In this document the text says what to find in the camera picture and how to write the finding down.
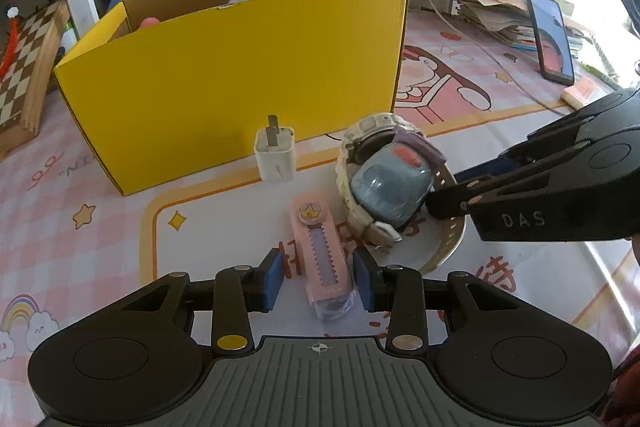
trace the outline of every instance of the smartphone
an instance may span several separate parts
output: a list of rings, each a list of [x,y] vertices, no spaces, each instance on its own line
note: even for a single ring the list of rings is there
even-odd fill
[[[536,36],[540,73],[563,86],[574,85],[574,64],[564,29],[562,10],[554,0],[527,0]]]

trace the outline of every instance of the crosshair symbol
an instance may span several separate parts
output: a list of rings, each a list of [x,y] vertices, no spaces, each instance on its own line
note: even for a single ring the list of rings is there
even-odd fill
[[[324,353],[329,346],[322,342],[316,342],[313,346],[309,346],[309,349],[313,349],[316,353]]]

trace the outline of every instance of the red tassel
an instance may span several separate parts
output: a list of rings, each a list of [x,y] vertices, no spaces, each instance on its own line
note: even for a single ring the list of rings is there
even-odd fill
[[[11,64],[14,63],[15,47],[18,44],[18,21],[16,18],[10,20],[9,40],[4,50],[4,57],[0,63],[0,82],[4,79],[6,72],[9,71]]]

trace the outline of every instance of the white phone charger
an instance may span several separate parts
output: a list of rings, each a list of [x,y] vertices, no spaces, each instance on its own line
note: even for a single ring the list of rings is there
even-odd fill
[[[255,159],[260,178],[266,182],[290,181],[296,172],[296,141],[291,127],[280,127],[269,115],[269,126],[255,135]]]

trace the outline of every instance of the white cable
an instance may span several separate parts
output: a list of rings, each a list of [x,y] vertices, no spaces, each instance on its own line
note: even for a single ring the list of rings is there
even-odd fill
[[[451,28],[456,35],[459,35],[460,37],[462,37],[463,39],[469,39],[471,40],[471,42],[473,42],[473,44],[475,44],[478,48],[480,48],[480,50],[482,50],[482,52],[489,57],[492,61],[494,61],[498,67],[504,72],[504,74],[507,76],[507,79],[510,80],[511,82],[513,82],[516,86],[518,86],[520,88],[520,90],[527,95],[527,97],[529,97],[531,100],[533,100],[533,102],[536,102],[537,104],[540,104],[542,107],[548,109],[549,111],[553,111],[556,114],[559,114],[560,116],[566,116],[565,113],[558,111],[557,109],[553,108],[553,107],[549,107],[548,105],[546,105],[546,103],[542,102],[542,100],[539,100],[537,97],[535,97],[534,95],[532,95],[529,91],[527,91],[524,87],[522,87],[520,85],[520,83],[513,78],[509,71],[507,71],[505,69],[505,67],[491,54],[489,53],[486,49],[484,49],[475,39],[469,37],[468,35],[465,35],[463,32],[461,32],[459,29],[457,29],[454,25],[452,25],[449,21],[447,21],[442,14],[440,13],[440,11],[435,7],[435,4],[433,3],[432,0],[428,0],[429,4],[431,5],[431,8],[433,8],[433,11],[436,13],[436,15],[449,27]]]

